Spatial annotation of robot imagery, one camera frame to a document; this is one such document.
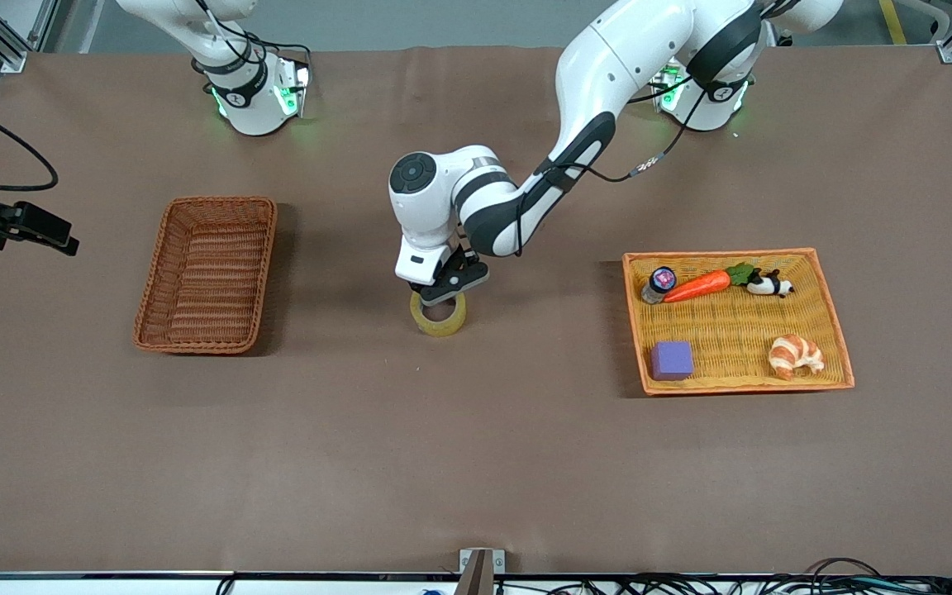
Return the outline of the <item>clear yellowish tape roll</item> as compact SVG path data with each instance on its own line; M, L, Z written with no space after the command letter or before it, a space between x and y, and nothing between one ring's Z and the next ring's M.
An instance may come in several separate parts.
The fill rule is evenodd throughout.
M468 303L466 295L460 293L454 298L455 305L453 312L442 321L431 320L424 312L424 305L421 302L418 293L412 293L409 298L409 313L415 322L419 331L424 335L434 336L434 338L445 338L461 331L464 327L466 317L468 316Z

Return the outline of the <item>brown wicker basket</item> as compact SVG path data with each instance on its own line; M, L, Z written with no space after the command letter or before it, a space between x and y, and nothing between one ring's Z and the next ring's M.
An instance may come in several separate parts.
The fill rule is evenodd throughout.
M278 223L268 198L170 201L132 343L148 353L240 355L258 339Z

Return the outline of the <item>orange wicker basket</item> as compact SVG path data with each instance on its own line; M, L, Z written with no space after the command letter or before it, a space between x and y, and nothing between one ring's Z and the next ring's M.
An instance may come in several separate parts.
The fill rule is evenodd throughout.
M711 271L750 264L777 270L797 286L789 297L770 297L729 288L673 304L650 305L640 297L658 267L687 282ZM812 247L704 252L626 253L622 257L628 317L643 392L650 397L683 395L817 392L856 384L850 355L817 252ZM769 364L772 342L794 334L816 343L825 368L803 368L779 377ZM653 376L651 351L659 342L691 347L694 372L677 381Z

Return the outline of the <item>brown table cover sheet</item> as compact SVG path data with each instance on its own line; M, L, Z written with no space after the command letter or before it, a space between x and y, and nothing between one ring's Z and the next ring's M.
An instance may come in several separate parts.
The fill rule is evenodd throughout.
M586 178L456 336L393 274L393 163L558 135L555 49L318 56L310 118L245 138L181 55L37 55L0 123L60 173L70 259L0 252L0 571L952 575L952 64L925 46L764 53L725 131ZM132 343L170 201L265 197L240 355ZM649 398L621 257L813 247L856 387Z

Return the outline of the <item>small jar purple lid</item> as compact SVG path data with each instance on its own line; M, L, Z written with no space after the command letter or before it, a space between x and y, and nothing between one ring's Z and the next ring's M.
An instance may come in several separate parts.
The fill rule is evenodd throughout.
M645 286L641 289L640 298L646 304L660 304L665 300L666 295L676 287L677 282L677 276L672 268L658 267L646 279Z

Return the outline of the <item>purple foam cube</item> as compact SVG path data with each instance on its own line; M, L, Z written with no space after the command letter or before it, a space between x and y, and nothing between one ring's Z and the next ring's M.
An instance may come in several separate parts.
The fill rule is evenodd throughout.
M687 341L658 341L650 350L650 376L658 382L681 381L695 372L693 350Z

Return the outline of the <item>orange toy carrot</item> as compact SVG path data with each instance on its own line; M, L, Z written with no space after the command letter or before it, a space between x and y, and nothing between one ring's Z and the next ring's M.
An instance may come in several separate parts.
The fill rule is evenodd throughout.
M752 264L739 263L725 269L707 272L669 290L662 302L695 300L704 295L721 293L730 287L743 286L748 283L754 271L755 267L752 267Z

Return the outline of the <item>black white panda figure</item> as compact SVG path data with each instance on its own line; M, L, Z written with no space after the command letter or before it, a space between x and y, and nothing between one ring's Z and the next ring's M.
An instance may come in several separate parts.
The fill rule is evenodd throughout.
M793 283L781 278L781 271L773 269L768 272L755 268L744 283L745 290L754 295L777 295L785 298L794 293Z

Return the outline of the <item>toy croissant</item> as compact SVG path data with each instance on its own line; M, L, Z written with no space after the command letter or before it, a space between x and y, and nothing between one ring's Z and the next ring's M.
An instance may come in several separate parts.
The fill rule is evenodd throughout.
M824 355L815 342L801 336L788 334L774 339L768 354L768 362L775 376L793 380L796 370L806 368L813 375L825 369Z

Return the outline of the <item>metal table edge bracket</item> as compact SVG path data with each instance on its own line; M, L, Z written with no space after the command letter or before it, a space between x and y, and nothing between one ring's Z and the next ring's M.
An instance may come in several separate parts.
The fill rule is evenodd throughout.
M498 575L505 573L505 569L505 550L462 549L453 595L502 595Z

